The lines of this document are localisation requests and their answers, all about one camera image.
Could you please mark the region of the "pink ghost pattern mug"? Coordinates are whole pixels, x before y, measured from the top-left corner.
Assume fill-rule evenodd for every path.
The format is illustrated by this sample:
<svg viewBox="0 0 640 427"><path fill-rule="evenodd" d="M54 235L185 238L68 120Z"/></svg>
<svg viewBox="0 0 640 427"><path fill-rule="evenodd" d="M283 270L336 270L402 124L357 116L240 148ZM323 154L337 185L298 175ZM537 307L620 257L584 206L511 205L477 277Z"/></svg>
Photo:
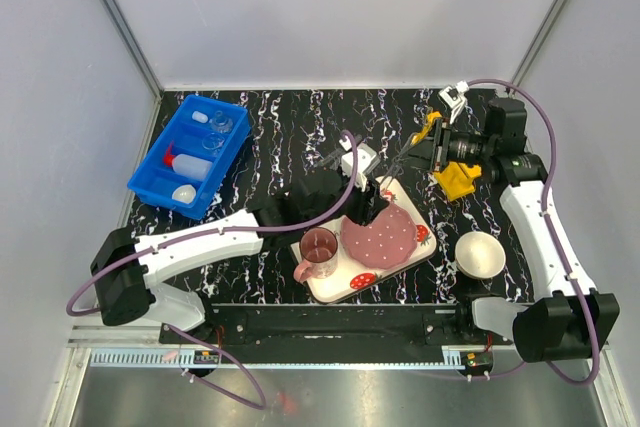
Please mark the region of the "pink ghost pattern mug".
<svg viewBox="0 0 640 427"><path fill-rule="evenodd" d="M299 283L309 279L326 279L337 269L338 239L327 228L308 230L299 242L300 263L293 277Z"/></svg>

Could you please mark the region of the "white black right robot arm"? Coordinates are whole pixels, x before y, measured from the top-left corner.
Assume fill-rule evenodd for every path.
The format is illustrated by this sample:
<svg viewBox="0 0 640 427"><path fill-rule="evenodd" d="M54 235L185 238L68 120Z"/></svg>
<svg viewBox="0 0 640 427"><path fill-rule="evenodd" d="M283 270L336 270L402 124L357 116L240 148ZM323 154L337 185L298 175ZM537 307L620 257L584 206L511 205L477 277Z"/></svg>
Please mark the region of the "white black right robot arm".
<svg viewBox="0 0 640 427"><path fill-rule="evenodd" d="M454 318L466 343L492 332L512 341L527 363L596 359L620 314L612 293L601 293L572 250L552 199L552 176L526 149L527 112L522 101L494 98L481 133L461 132L439 113L400 154L408 165L441 174L454 164L479 166L500 188L534 284L530 305L496 296L469 295Z"/></svg>

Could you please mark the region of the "strawberry pattern white tray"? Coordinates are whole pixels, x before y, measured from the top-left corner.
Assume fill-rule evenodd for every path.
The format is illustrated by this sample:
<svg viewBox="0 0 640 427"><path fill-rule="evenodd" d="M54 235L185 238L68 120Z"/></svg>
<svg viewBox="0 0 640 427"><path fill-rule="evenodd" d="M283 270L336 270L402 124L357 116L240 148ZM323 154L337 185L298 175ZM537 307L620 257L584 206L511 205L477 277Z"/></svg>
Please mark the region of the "strawberry pattern white tray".
<svg viewBox="0 0 640 427"><path fill-rule="evenodd" d="M385 180L381 194L389 206L372 224L360 226L343 216L323 225L338 240L336 270L327 278L304 282L315 301L342 302L435 253L436 236L401 183Z"/></svg>

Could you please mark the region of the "yellow test tube rack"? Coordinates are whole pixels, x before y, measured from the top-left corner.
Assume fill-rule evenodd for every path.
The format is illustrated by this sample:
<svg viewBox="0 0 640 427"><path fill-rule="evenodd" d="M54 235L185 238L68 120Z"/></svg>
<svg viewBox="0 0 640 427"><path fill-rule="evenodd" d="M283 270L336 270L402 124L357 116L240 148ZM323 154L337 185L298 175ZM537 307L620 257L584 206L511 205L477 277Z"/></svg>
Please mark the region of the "yellow test tube rack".
<svg viewBox="0 0 640 427"><path fill-rule="evenodd" d="M413 147L423 141L434 128L435 121L441 117L442 114L437 111L428 113L422 130L412 135L409 146ZM474 193L474 182L481 175L482 168L479 165L468 166L459 162L450 162L442 171L434 173L436 181L443 189L449 202Z"/></svg>

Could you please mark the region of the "pink polka dot plate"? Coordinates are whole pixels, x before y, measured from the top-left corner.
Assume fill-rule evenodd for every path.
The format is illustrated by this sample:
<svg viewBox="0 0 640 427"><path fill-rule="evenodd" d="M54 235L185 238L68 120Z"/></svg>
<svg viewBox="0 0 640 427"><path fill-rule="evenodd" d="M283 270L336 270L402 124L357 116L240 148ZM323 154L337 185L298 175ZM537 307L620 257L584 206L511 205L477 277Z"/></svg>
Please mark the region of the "pink polka dot plate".
<svg viewBox="0 0 640 427"><path fill-rule="evenodd" d="M341 244L347 255L365 268L390 270L404 264L417 247L417 228L409 213L391 203L367 226L345 217Z"/></svg>

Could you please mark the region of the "wash bottle with red cap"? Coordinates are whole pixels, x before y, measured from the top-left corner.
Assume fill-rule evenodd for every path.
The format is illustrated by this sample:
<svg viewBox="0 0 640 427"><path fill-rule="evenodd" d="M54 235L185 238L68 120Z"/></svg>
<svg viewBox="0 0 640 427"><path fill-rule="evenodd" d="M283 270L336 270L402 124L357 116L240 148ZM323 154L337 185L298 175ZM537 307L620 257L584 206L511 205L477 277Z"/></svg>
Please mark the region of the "wash bottle with red cap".
<svg viewBox="0 0 640 427"><path fill-rule="evenodd" d="M213 162L188 154L174 154L171 142L163 156L163 164L176 174L195 181L203 182L213 167Z"/></svg>

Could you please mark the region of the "blue plastic compartment bin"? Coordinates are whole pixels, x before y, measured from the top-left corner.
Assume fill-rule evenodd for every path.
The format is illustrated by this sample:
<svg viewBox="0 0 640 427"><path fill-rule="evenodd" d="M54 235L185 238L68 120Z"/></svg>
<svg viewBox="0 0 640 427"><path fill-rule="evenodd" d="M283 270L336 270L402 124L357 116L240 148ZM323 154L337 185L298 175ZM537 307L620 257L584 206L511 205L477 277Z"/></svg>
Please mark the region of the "blue plastic compartment bin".
<svg viewBox="0 0 640 427"><path fill-rule="evenodd" d="M185 217L204 217L250 135L249 112L190 94L128 182L141 202Z"/></svg>

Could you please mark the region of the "small clear glass beaker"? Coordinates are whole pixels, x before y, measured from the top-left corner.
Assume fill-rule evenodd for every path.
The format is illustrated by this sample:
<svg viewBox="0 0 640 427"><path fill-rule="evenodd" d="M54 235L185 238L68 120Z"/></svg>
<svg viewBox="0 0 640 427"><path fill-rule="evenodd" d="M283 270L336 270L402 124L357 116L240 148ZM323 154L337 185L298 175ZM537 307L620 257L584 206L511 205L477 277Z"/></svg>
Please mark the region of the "small clear glass beaker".
<svg viewBox="0 0 640 427"><path fill-rule="evenodd" d="M219 152L223 149L225 141L226 137L224 135L213 132L203 138L202 146L212 155L218 155Z"/></svg>

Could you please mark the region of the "glass alcohol lamp white cap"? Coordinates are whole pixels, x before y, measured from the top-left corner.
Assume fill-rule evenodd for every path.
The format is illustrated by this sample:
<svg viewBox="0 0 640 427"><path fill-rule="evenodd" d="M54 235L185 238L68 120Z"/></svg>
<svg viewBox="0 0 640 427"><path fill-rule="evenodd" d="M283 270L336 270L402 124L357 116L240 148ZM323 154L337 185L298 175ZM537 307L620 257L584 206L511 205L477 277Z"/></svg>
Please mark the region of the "glass alcohol lamp white cap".
<svg viewBox="0 0 640 427"><path fill-rule="evenodd" d="M221 110L217 110L210 120L211 129L221 134L230 133L233 130L233 125L233 119Z"/></svg>

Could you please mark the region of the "cream ceramic bowl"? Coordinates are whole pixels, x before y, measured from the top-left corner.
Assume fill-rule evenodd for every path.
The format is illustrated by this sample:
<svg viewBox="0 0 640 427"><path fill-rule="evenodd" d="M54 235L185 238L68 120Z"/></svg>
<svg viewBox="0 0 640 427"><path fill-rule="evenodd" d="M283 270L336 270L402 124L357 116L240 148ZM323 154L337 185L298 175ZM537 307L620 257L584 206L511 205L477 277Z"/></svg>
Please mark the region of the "cream ceramic bowl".
<svg viewBox="0 0 640 427"><path fill-rule="evenodd" d="M467 277L487 280L506 266L506 252L492 235L474 231L462 235L455 245L456 267Z"/></svg>

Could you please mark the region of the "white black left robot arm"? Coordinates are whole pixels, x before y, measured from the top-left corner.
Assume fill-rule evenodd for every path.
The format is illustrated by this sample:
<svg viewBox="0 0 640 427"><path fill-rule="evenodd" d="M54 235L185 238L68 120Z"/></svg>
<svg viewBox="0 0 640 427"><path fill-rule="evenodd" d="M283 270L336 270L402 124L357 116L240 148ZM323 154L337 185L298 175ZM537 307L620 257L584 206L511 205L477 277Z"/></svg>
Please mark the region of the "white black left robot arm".
<svg viewBox="0 0 640 427"><path fill-rule="evenodd" d="M373 178L360 187L341 169L320 168L217 221L151 236L113 230L90 266L97 279L97 310L109 327L146 318L181 329L193 342L206 342L216 319L205 312L198 294L167 286L165 280L206 264L288 247L310 228L336 218L366 226L388 205Z"/></svg>

